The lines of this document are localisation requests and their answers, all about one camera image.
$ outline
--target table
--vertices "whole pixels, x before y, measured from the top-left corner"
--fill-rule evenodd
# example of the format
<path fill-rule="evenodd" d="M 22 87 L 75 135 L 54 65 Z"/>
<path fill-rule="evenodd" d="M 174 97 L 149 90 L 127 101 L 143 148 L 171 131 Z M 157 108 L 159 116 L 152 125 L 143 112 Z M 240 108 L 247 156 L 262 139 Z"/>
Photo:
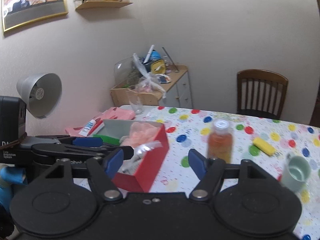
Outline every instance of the table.
<path fill-rule="evenodd" d="M 170 149 L 151 187 L 150 192 L 180 191 L 190 194 L 199 182 L 188 163 L 188 152 L 196 149 L 206 154 L 207 138 L 212 121 L 227 118 L 232 123 L 234 146 L 232 163 L 250 159 L 275 178 L 282 174 L 287 154 L 304 156 L 312 167 L 311 177 L 298 193 L 302 214 L 294 233 L 303 240 L 320 238 L 320 129 L 307 125 L 263 119 L 253 116 L 227 114 L 195 109 L 145 106 L 145 112 L 136 120 L 156 121 L 165 125 Z M 177 142 L 180 135 L 186 139 Z M 255 147 L 252 140 L 260 136 L 277 150 L 272 157 Z M 237 183 L 224 181 L 222 190 Z"/>

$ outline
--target framed picture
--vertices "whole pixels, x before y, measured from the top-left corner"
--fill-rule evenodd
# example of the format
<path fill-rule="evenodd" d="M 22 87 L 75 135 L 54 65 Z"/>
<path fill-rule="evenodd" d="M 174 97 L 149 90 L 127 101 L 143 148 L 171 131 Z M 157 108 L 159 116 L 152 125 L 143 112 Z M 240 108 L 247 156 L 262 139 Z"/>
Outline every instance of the framed picture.
<path fill-rule="evenodd" d="M 66 0 L 2 0 L 4 32 L 67 13 Z"/>

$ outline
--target white drawer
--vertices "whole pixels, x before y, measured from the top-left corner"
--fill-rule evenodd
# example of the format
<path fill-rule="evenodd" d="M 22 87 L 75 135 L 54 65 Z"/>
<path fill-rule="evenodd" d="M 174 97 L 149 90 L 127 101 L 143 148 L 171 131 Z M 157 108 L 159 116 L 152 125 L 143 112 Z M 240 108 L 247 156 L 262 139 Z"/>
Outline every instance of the white drawer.
<path fill-rule="evenodd" d="M 177 82 L 178 94 L 182 96 L 186 91 L 190 91 L 188 72 L 186 72 Z"/>
<path fill-rule="evenodd" d="M 180 107 L 177 84 L 175 84 L 172 88 L 169 89 L 166 98 L 161 98 L 159 100 L 159 106 Z"/>
<path fill-rule="evenodd" d="M 188 108 L 192 109 L 192 99 L 190 90 L 187 90 L 181 97 L 180 97 L 180 107 L 181 108 Z"/>

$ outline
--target wall shelf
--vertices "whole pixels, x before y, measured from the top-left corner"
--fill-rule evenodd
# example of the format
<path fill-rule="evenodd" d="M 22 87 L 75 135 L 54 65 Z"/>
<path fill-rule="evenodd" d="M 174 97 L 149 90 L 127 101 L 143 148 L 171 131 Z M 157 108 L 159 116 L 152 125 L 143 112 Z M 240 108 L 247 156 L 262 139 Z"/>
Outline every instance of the wall shelf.
<path fill-rule="evenodd" d="M 87 0 L 87 1 L 78 1 L 75 2 L 76 11 L 89 8 L 121 8 L 127 5 L 132 4 L 132 2 L 118 2 L 118 1 L 105 1 L 105 0 Z"/>

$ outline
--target open box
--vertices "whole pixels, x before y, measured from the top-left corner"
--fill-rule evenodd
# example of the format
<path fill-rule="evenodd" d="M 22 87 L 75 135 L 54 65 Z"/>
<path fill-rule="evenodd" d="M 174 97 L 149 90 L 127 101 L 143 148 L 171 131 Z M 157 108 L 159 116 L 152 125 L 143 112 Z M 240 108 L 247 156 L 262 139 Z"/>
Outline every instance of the open box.
<path fill-rule="evenodd" d="M 148 151 L 133 175 L 118 172 L 112 180 L 117 187 L 131 192 L 149 192 L 169 150 L 169 143 L 164 125 L 158 122 L 132 120 L 103 120 L 103 122 L 105 126 L 95 135 L 95 137 L 101 136 L 103 139 L 120 139 L 122 136 L 129 135 L 130 127 L 133 122 L 149 123 L 160 128 L 155 140 L 160 141 L 162 147 Z"/>

